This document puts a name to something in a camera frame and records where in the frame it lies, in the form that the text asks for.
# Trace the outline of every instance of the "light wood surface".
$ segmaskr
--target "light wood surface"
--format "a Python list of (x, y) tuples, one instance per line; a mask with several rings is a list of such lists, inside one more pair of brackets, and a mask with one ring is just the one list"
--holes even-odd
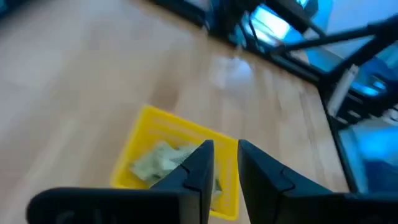
[(0, 104), (1, 223), (23, 223), (41, 190), (108, 187), (144, 104), (347, 191), (314, 86), (144, 1), (35, 1), (2, 21)]

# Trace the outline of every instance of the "crumpled cloth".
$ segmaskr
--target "crumpled cloth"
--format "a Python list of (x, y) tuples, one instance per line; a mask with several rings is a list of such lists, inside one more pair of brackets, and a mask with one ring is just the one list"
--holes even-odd
[[(167, 142), (160, 141), (154, 150), (131, 163), (130, 171), (145, 181), (149, 187), (153, 186), (177, 168), (197, 148), (198, 146), (180, 146), (174, 149)], [(216, 169), (214, 177), (212, 200), (221, 195), (222, 191)]]

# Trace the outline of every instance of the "wooden tabletop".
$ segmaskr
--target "wooden tabletop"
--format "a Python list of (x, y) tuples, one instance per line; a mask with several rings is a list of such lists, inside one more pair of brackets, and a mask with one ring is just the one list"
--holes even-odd
[(145, 104), (348, 190), (314, 86), (148, 2), (34, 1), (1, 21), (0, 52), (1, 223), (41, 190), (109, 187)]

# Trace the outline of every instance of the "black metal frame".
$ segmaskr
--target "black metal frame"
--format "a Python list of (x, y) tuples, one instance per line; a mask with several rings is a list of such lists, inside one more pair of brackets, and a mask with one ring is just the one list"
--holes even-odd
[[(397, 92), (390, 92), (386, 95), (380, 96), (379, 98), (370, 98), (353, 90), (350, 90), (346, 99), (343, 102), (343, 106), (338, 113), (338, 116), (348, 117), (346, 118), (348, 120), (347, 124), (342, 124), (339, 120), (329, 116), (326, 110), (326, 106), (331, 94), (333, 93), (333, 90), (335, 89), (337, 82), (340, 80), (346, 69), (348, 69), (352, 64), (361, 66), (397, 40), (398, 30), (396, 29), (396, 27), (398, 27), (398, 16), (394, 16), (382, 23), (370, 24), (360, 29), (349, 30), (333, 35), (325, 35), (319, 29), (314, 27), (309, 19), (304, 19), (298, 22), (298, 26), (307, 26), (313, 28), (313, 30), (318, 33), (320, 38), (307, 40), (292, 45), (281, 45), (279, 47), (273, 47), (257, 40), (255, 31), (252, 28), (251, 24), (250, 26), (253, 31), (253, 36), (247, 35), (246, 31), (243, 29), (242, 25), (239, 22), (238, 24), (229, 24), (229, 19), (225, 18), (226, 15), (224, 6), (224, 4), (226, 4), (227, 2), (229, 4), (229, 1), (210, 0), (210, 11), (204, 11), (199, 7), (196, 7), (193, 4), (190, 4), (189, 2), (186, 2), (184, 0), (150, 1), (171, 10), (172, 12), (184, 17), (185, 19), (198, 25), (199, 27), (206, 27), (210, 36), (235, 47), (241, 44), (229, 39), (228, 35), (231, 33), (231, 30), (228, 30), (226, 27), (236, 25), (240, 26), (246, 41), (246, 45), (244, 46), (245, 50), (259, 56), (260, 58), (268, 60), (276, 64), (277, 66), (287, 70), (288, 72), (293, 73), (294, 75), (317, 86), (325, 109), (325, 114), (332, 131), (333, 139), (335, 140), (336, 148), (338, 150), (338, 154), (341, 160), (341, 165), (343, 166), (343, 170), (345, 172), (349, 189), (352, 192), (358, 191), (358, 188), (354, 182), (353, 173), (348, 165), (345, 151), (340, 142), (338, 131), (346, 128), (351, 124), (357, 123), (362, 119), (366, 119), (370, 117), (370, 115), (380, 116), (383, 111), (398, 103), (398, 99), (394, 99), (394, 95), (397, 95)], [(248, 4), (249, 7), (251, 7), (250, 10), (253, 11), (253, 7), (257, 7), (255, 4), (259, 4), (259, 1), (253, 0), (249, 3), (245, 2), (245, 4)], [(242, 14), (243, 12), (239, 11), (238, 16), (242, 16)], [(297, 16), (296, 14), (289, 15), (288, 11), (284, 11), (283, 14), (285, 16)], [(364, 45), (357, 52), (355, 52), (345, 61), (341, 62), (331, 72), (328, 73), (320, 70), (313, 65), (306, 64), (296, 58), (293, 58), (288, 54), (288, 52), (290, 52), (291, 50), (317, 47), (319, 45), (332, 44), (339, 41), (357, 39), (369, 35), (374, 36), (373, 40), (369, 41), (366, 45)], [(357, 119), (350, 118), (349, 115), (347, 115), (347, 111), (349, 110), (354, 110), (356, 113), (360, 114), (361, 117)]]

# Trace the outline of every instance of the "yellow basket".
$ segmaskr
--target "yellow basket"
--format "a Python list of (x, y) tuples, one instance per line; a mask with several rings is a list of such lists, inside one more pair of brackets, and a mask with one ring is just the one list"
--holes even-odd
[(214, 141), (215, 166), (222, 188), (221, 196), (212, 203), (210, 215), (236, 220), (239, 208), (238, 140), (152, 106), (142, 109), (136, 127), (118, 159), (111, 177), (111, 186), (121, 189), (148, 189), (144, 181), (130, 172), (131, 162), (152, 150), (159, 141), (167, 141), (176, 148), (189, 144), (200, 145), (206, 139)]

